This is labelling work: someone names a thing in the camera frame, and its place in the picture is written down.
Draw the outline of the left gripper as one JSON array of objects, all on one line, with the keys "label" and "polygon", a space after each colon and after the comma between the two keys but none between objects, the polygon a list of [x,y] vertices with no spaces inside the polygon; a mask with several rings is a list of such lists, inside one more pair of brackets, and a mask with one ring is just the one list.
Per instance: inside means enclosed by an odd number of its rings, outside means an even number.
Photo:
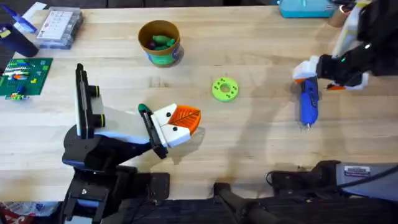
[{"label": "left gripper", "polygon": [[139,105],[138,113],[127,113],[103,104],[98,86],[75,88],[76,124],[63,140],[63,163],[82,171],[114,171],[122,163],[147,151],[167,157],[153,117],[169,147],[191,139],[201,111],[187,105],[171,104],[153,112]]}]

